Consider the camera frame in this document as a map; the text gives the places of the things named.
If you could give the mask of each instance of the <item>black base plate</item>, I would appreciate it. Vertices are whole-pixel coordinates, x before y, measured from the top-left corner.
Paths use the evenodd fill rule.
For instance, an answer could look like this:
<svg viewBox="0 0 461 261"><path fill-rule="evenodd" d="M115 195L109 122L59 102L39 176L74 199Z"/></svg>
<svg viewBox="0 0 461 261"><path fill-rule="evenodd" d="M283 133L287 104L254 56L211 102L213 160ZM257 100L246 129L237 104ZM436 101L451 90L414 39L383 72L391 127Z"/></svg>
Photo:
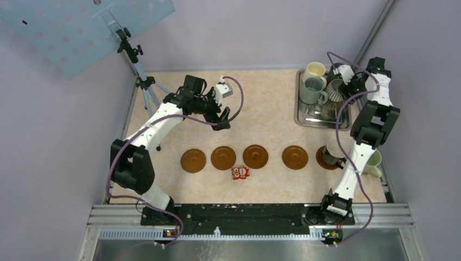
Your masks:
<svg viewBox="0 0 461 261"><path fill-rule="evenodd" d="M213 234L216 227L222 235L309 234L309 225L325 225L323 220L313 224L303 218L308 212L320 212L320 206L304 204L175 204L173 212L184 222L184 235ZM159 213L147 207L142 213L142 226L175 226L177 222L170 219L168 224L159 224L154 217ZM352 217L342 221L343 226L354 224Z"/></svg>

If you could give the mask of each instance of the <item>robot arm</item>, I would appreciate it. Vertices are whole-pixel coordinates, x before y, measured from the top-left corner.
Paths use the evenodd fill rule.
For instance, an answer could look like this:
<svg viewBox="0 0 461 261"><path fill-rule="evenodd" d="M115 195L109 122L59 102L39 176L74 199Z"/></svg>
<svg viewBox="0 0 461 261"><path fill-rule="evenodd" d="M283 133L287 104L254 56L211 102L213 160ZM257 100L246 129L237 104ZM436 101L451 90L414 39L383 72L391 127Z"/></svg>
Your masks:
<svg viewBox="0 0 461 261"><path fill-rule="evenodd" d="M178 89L177 93L171 93L165 97L155 114L137 132L145 127L149 129L132 140L127 149L123 151L120 160L116 163L111 177L112 181L123 188L134 191L143 200L157 208L164 210L172 206L173 199L154 183L155 172L150 155L168 132L183 121L183 118L172 117L158 122L155 126L151 124L167 115L203 114L207 122L218 123L217 126L212 126L213 130L230 128L227 121L230 109L226 107L220 116L218 113L221 112L222 100L232 95L232 87L221 78L218 84L203 95L204 84L206 85L204 79L187 75L183 86ZM111 163L125 142L128 142L136 133L125 141L117 139L112 143Z"/></svg>
<svg viewBox="0 0 461 261"><path fill-rule="evenodd" d="M371 77L354 75L350 66L341 65L336 70L335 73L341 74L344 81L344 84L339 86L339 91L345 98L359 92L376 90L376 83ZM400 110L393 107L389 98L391 73L385 70L384 59L370 59L366 70L379 81L380 88L378 92L368 94L367 102L351 129L354 144L348 155L357 167L359 175L376 148L384 144L400 114ZM351 162L347 161L341 178L329 194L323 197L321 203L321 211L327 223L342 220L351 212L357 183L356 172Z"/></svg>

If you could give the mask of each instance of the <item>red snack package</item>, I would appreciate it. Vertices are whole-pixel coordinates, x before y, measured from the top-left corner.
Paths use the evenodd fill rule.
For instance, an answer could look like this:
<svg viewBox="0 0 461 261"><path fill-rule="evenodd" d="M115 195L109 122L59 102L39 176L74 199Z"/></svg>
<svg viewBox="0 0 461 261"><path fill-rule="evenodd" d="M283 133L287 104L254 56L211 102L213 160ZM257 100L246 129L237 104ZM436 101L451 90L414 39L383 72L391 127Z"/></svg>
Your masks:
<svg viewBox="0 0 461 261"><path fill-rule="evenodd" d="M232 168L232 178L236 179L246 179L246 177L250 176L250 169L246 166L239 166Z"/></svg>

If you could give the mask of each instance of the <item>tabletop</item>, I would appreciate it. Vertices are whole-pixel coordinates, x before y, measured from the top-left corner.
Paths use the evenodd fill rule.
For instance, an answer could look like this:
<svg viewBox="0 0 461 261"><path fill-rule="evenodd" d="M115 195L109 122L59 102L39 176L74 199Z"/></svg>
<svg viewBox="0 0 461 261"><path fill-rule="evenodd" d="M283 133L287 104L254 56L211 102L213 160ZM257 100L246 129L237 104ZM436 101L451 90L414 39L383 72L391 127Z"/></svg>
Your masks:
<svg viewBox="0 0 461 261"><path fill-rule="evenodd" d="M242 85L245 103L239 116L230 123L231 128L215 132L206 126L185 120L175 126L161 143L161 151L151 154L155 169L155 182L170 195L175 203L320 203L324 194L341 177L341 169L325 170L315 160L316 151L328 140L335 138L334 129L303 127L295 123L295 84L298 70L253 71L198 71L148 73L171 91L182 86L186 74L204 78L208 88L221 75L232 76ZM234 94L223 100L230 107L230 114L240 104L240 91L233 86ZM160 100L165 93L153 86ZM351 106L352 120L357 117L357 105ZM133 134L148 120L139 89L128 135ZM349 131L341 131L340 137L350 146ZM212 151L219 146L229 146L236 153L235 166L244 165L243 152L249 145L266 148L269 161L261 169L250 169L246 179L232 179L231 170L220 171L210 161ZM290 146L303 147L309 157L300 170L287 168L282 162L283 150ZM185 172L180 159L182 154L196 148L203 151L207 162L197 173ZM362 175L365 192L373 202L386 202L381 180ZM114 195L132 195L115 184ZM354 203L367 202L357 187ZM134 203L131 199L112 199L111 203Z"/></svg>

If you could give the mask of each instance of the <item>cable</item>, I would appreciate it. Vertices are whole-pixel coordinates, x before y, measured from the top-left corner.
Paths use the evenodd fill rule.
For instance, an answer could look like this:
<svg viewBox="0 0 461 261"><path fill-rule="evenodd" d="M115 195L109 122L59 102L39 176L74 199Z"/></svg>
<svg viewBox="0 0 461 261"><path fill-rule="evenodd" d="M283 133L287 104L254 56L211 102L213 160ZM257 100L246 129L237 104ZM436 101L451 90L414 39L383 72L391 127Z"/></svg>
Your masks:
<svg viewBox="0 0 461 261"><path fill-rule="evenodd" d="M139 211L139 209L138 209L138 203L139 203L139 200L136 201L136 204L134 205L134 207L136 208L136 210L137 210L139 213L142 214L142 211Z"/></svg>
<svg viewBox="0 0 461 261"><path fill-rule="evenodd" d="M234 118L240 113L240 111L242 110L242 107L244 105L244 91L243 91L243 88L242 86L240 85L240 83L233 77L230 77L230 76L224 76L223 77L224 79L231 79L232 81L234 81L237 86L239 87L240 89L240 93L241 93L241 102L240 102L240 107L238 109L238 111L234 114L234 116L229 119L227 122L231 122L232 120L234 120ZM108 173L108 176L107 176L107 179L106 179L106 182L105 182L105 192L106 194L110 197L110 198L131 198L131 199L134 199L134 200L138 200L138 201L144 201L142 198L140 197L137 197L137 196L131 196L131 195L112 195L110 193L110 178L112 177L112 174L114 173L114 168L115 168L115 165L116 163L119 161L120 159L120 156L122 156L122 153L126 150L126 148L131 144L132 141L134 141L135 139L137 139L142 133L144 133L145 131L147 131L150 127L154 126L155 124L157 124L158 122L160 121L163 121L163 120L166 120L166 119L169 119L169 118L173 118L173 117L182 117L182 118L186 118L186 119L189 119L189 120L193 120L193 121L196 121L196 122L199 122L199 123L203 123L203 124L206 124L206 125L211 125L211 126L216 126L217 123L211 123L211 122L206 122L206 121L202 121L202 120L199 120L197 118L194 118L194 117L191 117L191 116L188 116L188 115L182 115L182 114L172 114L172 115L166 115L166 116L163 116L161 118L158 118L156 119L155 121L153 121L150 125L144 127L143 129L139 130L136 134L134 134L127 142L125 142L123 144L123 146L120 148L119 152L117 152L117 155L114 157L114 160L112 161L112 164L110 164L110 168L109 168L109 173ZM175 218L176 220L178 220L179 224L180 224L180 228L179 228L179 233L176 234L175 238L173 238L173 240L171 240L169 243L167 243L166 245L163 245L162 247L167 247L167 246L170 246L172 245L178 238L179 236L183 233L183 229L184 229L184 222L181 220L181 218L179 216L177 216L176 214L172 213L172 212L168 212L166 210L163 210L163 209L159 209L157 207L155 207L154 205L150 204L149 202L145 202L146 206L148 206L149 208L155 210L155 211L158 211L158 212L161 212L161 213L164 213L164 214L167 214L169 216L172 216L173 218ZM139 243L139 244L136 244L132 247L130 247L129 249L127 249L124 253L122 253L119 257L117 257L115 260L118 260L118 259L121 259L121 257L123 257L127 252L129 252L131 249L137 247L137 246L140 246L140 245L144 245L144 244L152 244L151 241L148 241L148 242L143 242L143 243Z"/></svg>
<svg viewBox="0 0 461 261"><path fill-rule="evenodd" d="M244 107L244 91L243 91L242 85L240 85L239 81L237 81L235 78L233 78L233 77L231 77L231 76L223 76L222 78L223 78L223 79L230 79L230 80L232 80L232 81L235 82L236 85L239 87L239 89L240 89L240 107L239 107L239 109L234 113L234 115L232 115L232 117L230 117L229 120L220 122L220 123L218 123L218 125L219 125L219 124L224 124L224 123L229 123L229 122L233 121L233 120L240 114L240 112L242 111L242 108Z"/></svg>
<svg viewBox="0 0 461 261"><path fill-rule="evenodd" d="M359 171L357 170L357 167L356 165L354 164L354 162L352 161L351 157L349 157L348 153L345 151L345 149L341 146L341 142L339 141L339 122L341 120L341 115L342 115L342 111L346 108L346 106L349 104L349 102L351 102L353 99L355 98L358 98L362 95L366 95L366 94L372 94L374 92L379 92L379 89L380 89L380 85L379 85L379 81L376 79L375 76L373 76L370 72L368 72L367 70L363 69L362 67L360 67L359 65L357 64L354 64L353 62L335 54L335 53L332 53L332 52L327 52L327 56L333 66L333 69L336 69L335 66L334 66L334 62L331 58L331 56L335 56L337 57L338 59L344 61L345 63L349 64L350 66L354 66L356 68L358 68L359 70L363 71L364 73L368 74L368 76L370 76L376 83L376 90L373 90L373 91L363 91L363 92L360 92L358 94L355 94L355 95L352 95L349 99L347 99L341 106L341 108L339 109L338 111L338 116L336 117L336 127L335 127L335 132L336 132L336 141L338 142L338 146L339 148L341 149L341 152L344 153L344 155L346 156L346 159L349 160L349 162L351 163L352 167L354 168L354 171L356 173L356 176L357 176L357 181L359 183L359 186L360 186L360 190L362 191L362 194L365 196L365 198L368 200L369 204L370 204L370 217L368 218L367 222L365 223L365 225L363 227L361 227L359 229L359 231L355 232L353 235L351 235L350 237L344 239L342 242L340 243L337 243L337 246L341 245L341 244L344 244L346 242L348 242L349 240L351 240L352 238L356 237L358 234L360 234L361 232L363 232L367 226L370 224L371 222L371 219L373 218L373 202L371 202L371 199L370 197L368 197L368 195L366 194L365 192L365 189L363 188L363 184L362 184L362 180L360 179L360 175L359 175Z"/></svg>
<svg viewBox="0 0 461 261"><path fill-rule="evenodd" d="M204 85L204 86L202 87L202 93L200 93L200 95L203 95L203 93L204 93L205 90L207 89L207 85L208 85L208 84L207 84L207 81L206 81L206 80L205 80L205 82L204 82L203 85Z"/></svg>

